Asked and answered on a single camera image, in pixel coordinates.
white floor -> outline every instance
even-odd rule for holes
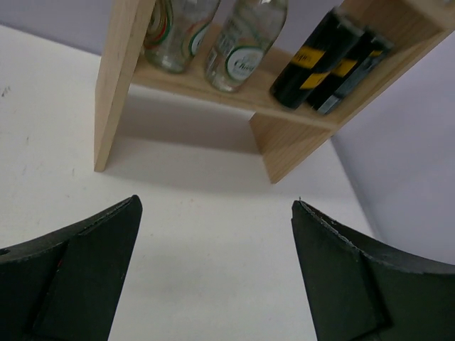
[[[316,336],[291,233],[299,196],[371,235],[331,143],[269,184],[252,113],[139,87],[94,173],[100,58],[0,26],[0,248],[137,194],[111,341]]]

black and yellow can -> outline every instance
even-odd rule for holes
[[[324,16],[270,88],[283,106],[297,109],[363,35],[338,7]]]
[[[322,115],[330,114],[392,50],[393,44],[371,28],[309,95],[306,102]]]

lavender wall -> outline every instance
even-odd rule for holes
[[[221,22],[234,0],[223,0]],[[290,0],[277,45],[295,51],[341,0]],[[112,0],[0,0],[0,23],[100,53]],[[334,139],[379,238],[455,264],[455,36]]]
[[[334,138],[379,237],[455,264],[455,34]]]
[[[112,0],[0,0],[0,24],[101,54]]]

clear glass bottle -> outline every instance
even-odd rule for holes
[[[169,72],[185,71],[219,4],[220,0],[156,0],[144,40],[146,59]]]
[[[283,29],[288,0],[237,0],[210,51],[205,77],[235,92],[255,71]]]

wooden shelf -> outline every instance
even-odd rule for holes
[[[295,112],[288,111],[269,96],[273,81],[291,60],[291,55],[280,49],[269,51],[238,93],[213,89],[205,81],[203,65],[219,26],[212,25],[188,72],[171,75],[151,66],[139,54],[154,5],[155,0],[114,1],[95,94],[96,171],[105,169],[129,85],[134,82],[254,111],[250,126],[270,180],[276,183],[455,27],[455,5],[443,0],[345,0],[341,6],[352,17],[383,34],[395,48],[333,113],[323,117],[305,105]]]
[[[225,104],[231,107],[261,112],[265,115],[300,122],[326,129],[336,129],[337,122],[333,117],[318,115],[312,108],[301,106],[296,111],[286,110],[270,95],[269,89],[280,72],[292,59],[292,55],[278,48],[271,49],[250,79],[237,93],[221,92],[213,88],[204,76],[205,59],[213,46],[221,27],[212,24],[207,32],[200,52],[182,74],[170,74],[150,65],[145,57],[139,57],[134,71],[134,84],[164,90],[175,94],[202,99],[209,102]]]

